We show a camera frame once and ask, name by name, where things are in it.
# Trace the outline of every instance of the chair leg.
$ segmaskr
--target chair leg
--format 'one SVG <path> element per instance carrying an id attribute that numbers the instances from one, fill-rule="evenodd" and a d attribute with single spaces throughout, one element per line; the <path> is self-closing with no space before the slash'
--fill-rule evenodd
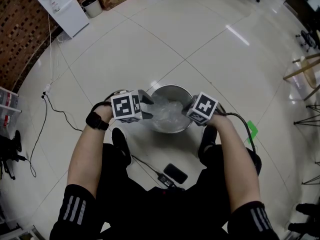
<path id="1" fill-rule="evenodd" d="M 320 89 L 320 84 L 307 96 L 303 99 L 305 102 L 307 99 L 309 99 L 312 95 L 314 95 L 318 90 Z"/>
<path id="2" fill-rule="evenodd" d="M 308 59 L 313 59 L 313 58 L 316 58 L 316 57 L 320 57 L 320 53 L 315 53 L 315 54 L 312 54 L 312 55 L 309 55 L 309 56 L 305 56 L 305 58 L 308 60 Z M 292 63 L 296 63 L 296 62 L 299 62 L 301 59 L 296 59 L 294 61 L 292 61 Z"/>
<path id="3" fill-rule="evenodd" d="M 306 71 L 306 70 L 308 70 L 308 69 L 311 69 L 312 67 L 314 67 L 315 65 L 317 65 L 317 64 L 319 64 L 319 63 L 320 63 L 320 59 L 317 59 L 316 61 L 310 63 L 310 64 L 307 65 L 307 66 L 302 67 L 301 69 L 297 70 L 296 72 L 293 72 L 293 73 L 291 73 L 291 74 L 288 74 L 287 76 L 285 76 L 285 77 L 283 78 L 283 80 L 287 80 L 288 78 L 291 78 L 291 77 L 293 77 L 293 76 L 295 76 L 295 75 L 298 75 L 298 74 L 300 74 L 300 73 L 303 72 L 303 71 Z"/>

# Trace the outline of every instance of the striped sleeve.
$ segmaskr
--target striped sleeve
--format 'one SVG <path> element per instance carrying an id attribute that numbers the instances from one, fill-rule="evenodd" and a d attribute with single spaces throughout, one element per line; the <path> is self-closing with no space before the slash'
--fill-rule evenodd
<path id="1" fill-rule="evenodd" d="M 259 201 L 244 204 L 231 214 L 228 223 L 231 238 L 279 240 L 274 232 L 265 206 Z"/>
<path id="2" fill-rule="evenodd" d="M 97 217 L 94 196 L 82 186 L 68 185 L 64 191 L 58 221 L 50 233 L 50 240 L 85 239 L 87 235 L 90 239 L 100 233 L 101 225 Z"/>

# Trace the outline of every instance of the hand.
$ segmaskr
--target hand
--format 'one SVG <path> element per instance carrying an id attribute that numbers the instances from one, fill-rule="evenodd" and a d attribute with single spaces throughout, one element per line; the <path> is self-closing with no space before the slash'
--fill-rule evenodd
<path id="1" fill-rule="evenodd" d="M 98 106 L 94 112 L 96 112 L 102 119 L 102 121 L 109 123 L 111 118 L 114 117 L 111 106 Z"/>
<path id="2" fill-rule="evenodd" d="M 231 123 L 231 121 L 226 116 L 213 114 L 211 119 L 206 124 L 215 128 L 219 128 L 229 123 Z"/>

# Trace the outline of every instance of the bucket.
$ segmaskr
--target bucket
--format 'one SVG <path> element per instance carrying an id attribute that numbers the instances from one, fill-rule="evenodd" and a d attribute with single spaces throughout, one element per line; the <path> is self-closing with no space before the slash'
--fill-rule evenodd
<path id="1" fill-rule="evenodd" d="M 85 8 L 91 18 L 94 18 L 102 13 L 99 0 L 84 0 L 81 5 L 83 8 Z"/>
<path id="2" fill-rule="evenodd" d="M 193 96 L 181 86 L 168 84 L 163 85 L 156 89 L 152 94 L 153 96 L 161 96 L 167 98 L 169 101 L 178 101 L 182 104 L 183 107 L 187 106 L 193 99 Z M 162 128 L 162 127 L 152 127 L 152 130 L 165 133 L 165 134 L 176 134 L 184 131 L 192 124 L 191 119 L 186 119 L 184 125 L 179 125 L 177 128 Z"/>

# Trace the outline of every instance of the brick wall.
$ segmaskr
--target brick wall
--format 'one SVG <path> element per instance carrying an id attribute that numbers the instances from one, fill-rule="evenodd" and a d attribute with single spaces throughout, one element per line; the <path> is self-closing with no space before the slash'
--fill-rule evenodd
<path id="1" fill-rule="evenodd" d="M 50 17 L 51 31 L 57 26 Z M 39 57 L 36 52 L 48 47 L 48 37 L 48 12 L 37 0 L 0 0 L 1 87 L 18 91 L 29 72 L 25 69 L 30 70 L 36 61 L 32 58 Z"/>

